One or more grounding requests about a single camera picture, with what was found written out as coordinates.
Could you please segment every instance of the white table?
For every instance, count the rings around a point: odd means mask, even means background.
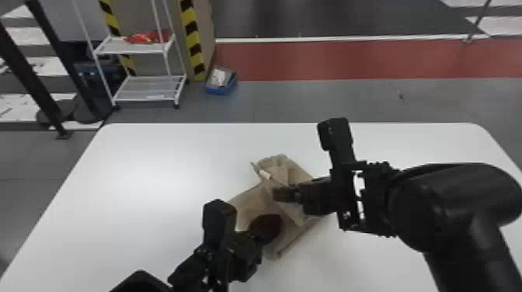
[[[481,127],[352,124],[358,158],[405,168],[487,162],[522,173]],[[0,282],[2,292],[106,292],[136,269],[161,280],[201,243],[202,206],[258,183],[249,162],[284,153],[329,170],[314,124],[112,124],[89,145]],[[522,264],[522,220],[503,229]],[[398,239],[343,233],[325,218],[278,262],[232,291],[435,291]]]

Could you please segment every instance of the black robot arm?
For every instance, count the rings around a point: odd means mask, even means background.
[[[491,165],[433,164],[393,169],[357,161],[347,119],[318,125],[330,176],[278,189],[274,199],[306,214],[336,213],[344,231],[399,236],[421,252],[440,291],[522,291],[499,227],[522,212],[519,184]],[[357,194],[353,180],[364,179]]]

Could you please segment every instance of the red object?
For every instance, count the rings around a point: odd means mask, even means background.
[[[522,77],[522,39],[220,43],[240,80]]]
[[[169,30],[162,30],[163,41],[167,43],[170,40]],[[135,33],[127,36],[124,39],[128,43],[161,43],[159,33],[157,30],[149,31],[147,33]]]

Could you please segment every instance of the white wire shelf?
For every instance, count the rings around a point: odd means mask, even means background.
[[[124,37],[108,36],[94,50],[94,54],[166,54],[174,43],[176,35],[172,34],[167,43],[128,43]]]
[[[128,76],[114,95],[114,101],[173,100],[178,104],[185,80],[186,75]]]

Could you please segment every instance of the yellow and black striped pole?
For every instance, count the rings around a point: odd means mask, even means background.
[[[191,70],[196,81],[205,79],[205,61],[200,42],[200,32],[197,28],[196,10],[192,0],[179,0],[181,5],[181,20],[185,28],[186,46],[190,55]]]
[[[105,20],[110,32],[115,37],[121,37],[120,25],[118,24],[117,17],[114,15],[111,0],[99,0],[99,5],[103,10],[103,14],[105,15]],[[120,62],[125,67],[125,70],[129,73],[129,75],[136,76],[136,66],[134,65],[134,61],[132,61],[131,56],[128,54],[121,54]]]

